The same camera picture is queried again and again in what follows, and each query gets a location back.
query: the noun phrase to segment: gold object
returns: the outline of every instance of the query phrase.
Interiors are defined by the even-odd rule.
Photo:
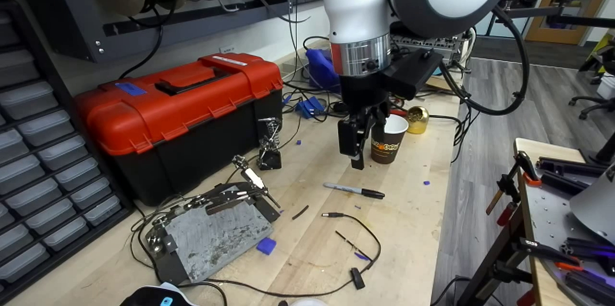
[[[412,133],[413,135],[422,135],[427,129],[429,112],[424,107],[412,107],[408,109],[406,120],[408,122],[408,133]]]

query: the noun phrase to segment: paper cup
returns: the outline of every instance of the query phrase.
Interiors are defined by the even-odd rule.
[[[407,129],[408,122],[402,116],[389,116],[384,125],[384,141],[378,142],[371,135],[371,159],[380,164],[393,162]]]

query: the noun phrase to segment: toolbox handle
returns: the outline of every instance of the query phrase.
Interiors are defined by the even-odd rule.
[[[220,80],[222,78],[226,78],[227,76],[232,75],[229,72],[221,70],[217,67],[211,67],[211,69],[213,70],[212,78],[205,79],[203,81],[199,81],[194,84],[190,84],[186,86],[175,86],[169,83],[169,81],[160,80],[159,82],[155,83],[154,86],[156,87],[158,91],[164,92],[165,94],[169,96],[175,96],[177,94],[181,94],[183,92],[196,89],[197,87],[202,87],[203,85],[207,85],[209,83],[212,83],[213,81],[217,81],[217,80]]]

